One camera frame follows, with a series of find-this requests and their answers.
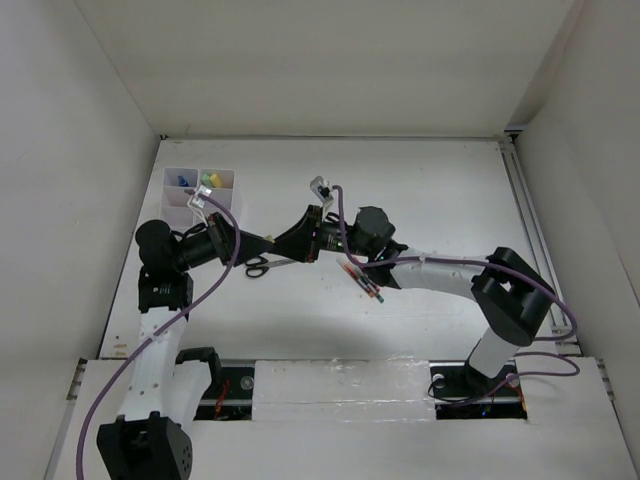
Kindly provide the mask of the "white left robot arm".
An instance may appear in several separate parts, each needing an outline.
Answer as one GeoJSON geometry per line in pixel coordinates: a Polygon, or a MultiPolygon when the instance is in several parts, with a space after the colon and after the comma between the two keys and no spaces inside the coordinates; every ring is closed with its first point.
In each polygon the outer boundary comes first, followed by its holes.
{"type": "Polygon", "coordinates": [[[227,269],[271,250],[271,241],[212,214],[201,231],[176,235],[162,220],[145,222],[135,241],[140,342],[133,373],[110,424],[98,429],[97,447],[112,479],[187,479],[193,466],[189,435],[202,396],[222,387],[212,347],[181,350],[189,314],[197,305],[189,270],[212,260],[227,269]]]}

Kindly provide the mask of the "yellow highlighter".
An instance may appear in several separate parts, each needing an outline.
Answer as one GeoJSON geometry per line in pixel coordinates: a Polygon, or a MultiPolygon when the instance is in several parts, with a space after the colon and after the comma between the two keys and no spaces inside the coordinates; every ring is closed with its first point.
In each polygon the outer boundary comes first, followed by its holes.
{"type": "Polygon", "coordinates": [[[209,176],[209,181],[214,188],[224,188],[224,182],[221,180],[218,174],[213,173],[209,176]]]}

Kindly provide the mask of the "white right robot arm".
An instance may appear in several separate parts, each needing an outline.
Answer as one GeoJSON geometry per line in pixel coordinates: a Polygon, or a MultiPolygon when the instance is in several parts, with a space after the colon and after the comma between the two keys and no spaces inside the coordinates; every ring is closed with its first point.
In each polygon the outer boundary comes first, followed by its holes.
{"type": "Polygon", "coordinates": [[[274,240],[273,254],[302,263],[320,252],[366,258],[361,269],[378,287],[424,289],[475,302],[487,330],[465,361],[460,380],[467,396],[506,379],[506,364],[530,346],[548,314],[554,290],[512,249],[497,248],[481,260],[427,257],[394,241],[394,225],[373,206],[359,209],[353,224],[318,206],[274,240]]]}

